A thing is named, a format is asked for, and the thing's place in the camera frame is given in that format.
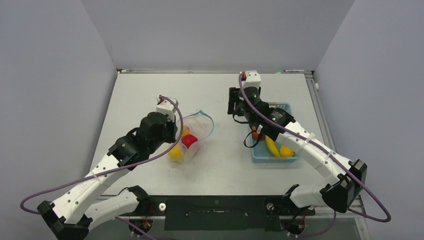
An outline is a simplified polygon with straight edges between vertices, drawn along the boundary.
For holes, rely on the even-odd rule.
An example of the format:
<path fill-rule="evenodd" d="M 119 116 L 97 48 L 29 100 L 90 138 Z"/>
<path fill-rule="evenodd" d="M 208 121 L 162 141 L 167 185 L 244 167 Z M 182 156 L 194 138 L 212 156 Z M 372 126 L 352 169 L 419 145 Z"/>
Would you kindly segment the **yellow lemon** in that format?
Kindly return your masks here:
<path fill-rule="evenodd" d="M 168 157 L 172 161 L 180 161 L 182 159 L 181 150 L 178 145 L 175 145 L 168 153 Z"/>

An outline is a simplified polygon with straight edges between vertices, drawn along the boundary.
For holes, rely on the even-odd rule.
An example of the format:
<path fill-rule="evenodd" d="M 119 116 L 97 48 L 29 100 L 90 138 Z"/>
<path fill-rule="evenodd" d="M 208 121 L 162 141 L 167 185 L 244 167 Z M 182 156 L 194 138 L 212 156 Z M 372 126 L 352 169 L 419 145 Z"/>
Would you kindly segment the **peach fruit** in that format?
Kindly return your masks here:
<path fill-rule="evenodd" d="M 188 134 L 190 134 L 190 128 L 187 125 L 183 125 L 181 137 L 184 138 Z"/>

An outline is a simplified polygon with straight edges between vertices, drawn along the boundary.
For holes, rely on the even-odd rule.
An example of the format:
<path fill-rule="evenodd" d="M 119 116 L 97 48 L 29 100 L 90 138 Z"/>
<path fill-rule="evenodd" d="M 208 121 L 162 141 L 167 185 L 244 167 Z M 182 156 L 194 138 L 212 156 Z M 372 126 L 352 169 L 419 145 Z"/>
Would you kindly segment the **red apple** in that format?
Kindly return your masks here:
<path fill-rule="evenodd" d="M 182 137 L 181 142 L 186 148 L 190 148 L 191 145 L 196 143 L 199 139 L 193 134 L 186 134 Z"/>

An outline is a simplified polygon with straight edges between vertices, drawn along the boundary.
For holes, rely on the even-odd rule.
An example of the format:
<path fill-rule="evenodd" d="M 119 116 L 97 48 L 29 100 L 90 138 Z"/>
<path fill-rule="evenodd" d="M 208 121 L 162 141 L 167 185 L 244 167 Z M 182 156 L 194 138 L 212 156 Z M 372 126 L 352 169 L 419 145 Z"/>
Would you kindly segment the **clear zip top bag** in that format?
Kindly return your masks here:
<path fill-rule="evenodd" d="M 195 113 L 184 116 L 183 125 L 187 125 L 190 128 L 190 134 L 196 136 L 198 141 L 191 145 L 190 148 L 187 148 L 182 144 L 182 137 L 180 138 L 177 142 L 182 154 L 182 159 L 180 161 L 172 161 L 167 155 L 171 162 L 181 164 L 184 164 L 194 158 L 196 152 L 201 146 L 201 143 L 213 133 L 215 122 L 209 114 L 203 110 L 199 110 Z"/>

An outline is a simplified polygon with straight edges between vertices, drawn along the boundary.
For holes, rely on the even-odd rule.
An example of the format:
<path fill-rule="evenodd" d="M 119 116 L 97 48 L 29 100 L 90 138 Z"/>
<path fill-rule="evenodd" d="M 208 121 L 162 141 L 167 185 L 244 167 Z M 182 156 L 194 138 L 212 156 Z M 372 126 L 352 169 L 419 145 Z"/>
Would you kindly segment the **small yellow fruit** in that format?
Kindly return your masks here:
<path fill-rule="evenodd" d="M 289 158 L 289 157 L 293 157 L 295 155 L 295 152 L 289 147 L 285 145 L 281 145 L 279 148 L 279 154 L 283 158 Z"/>

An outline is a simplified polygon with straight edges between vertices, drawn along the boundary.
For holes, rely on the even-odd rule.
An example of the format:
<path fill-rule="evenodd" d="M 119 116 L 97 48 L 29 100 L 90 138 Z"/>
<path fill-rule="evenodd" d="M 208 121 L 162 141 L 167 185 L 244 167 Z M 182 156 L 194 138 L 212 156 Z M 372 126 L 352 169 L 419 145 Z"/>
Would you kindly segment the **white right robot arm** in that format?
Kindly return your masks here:
<path fill-rule="evenodd" d="M 364 181 L 367 165 L 359 159 L 352 161 L 343 157 L 323 145 L 286 110 L 262 101 L 256 87 L 247 87 L 244 92 L 251 104 L 243 99 L 239 88 L 229 88 L 227 113 L 244 116 L 261 135 L 293 150 L 323 177 L 322 182 L 290 187 L 283 195 L 283 209 L 295 214 L 301 208 L 326 205 L 336 212 L 346 213 L 362 190 L 352 177 Z"/>

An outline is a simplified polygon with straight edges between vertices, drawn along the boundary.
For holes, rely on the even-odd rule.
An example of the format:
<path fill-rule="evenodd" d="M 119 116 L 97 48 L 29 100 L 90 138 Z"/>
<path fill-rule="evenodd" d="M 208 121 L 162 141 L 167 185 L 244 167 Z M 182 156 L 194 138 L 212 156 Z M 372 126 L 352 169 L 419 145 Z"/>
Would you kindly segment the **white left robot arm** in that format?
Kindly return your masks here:
<path fill-rule="evenodd" d="M 92 178 L 76 184 L 54 201 L 37 207 L 43 220 L 59 240 L 83 240 L 96 226 L 122 214 L 143 215 L 149 208 L 149 195 L 140 186 L 128 187 L 119 195 L 96 202 L 117 180 L 134 168 L 131 164 L 149 158 L 163 143 L 176 141 L 176 119 L 150 112 L 139 127 L 118 138 L 92 169 Z"/>

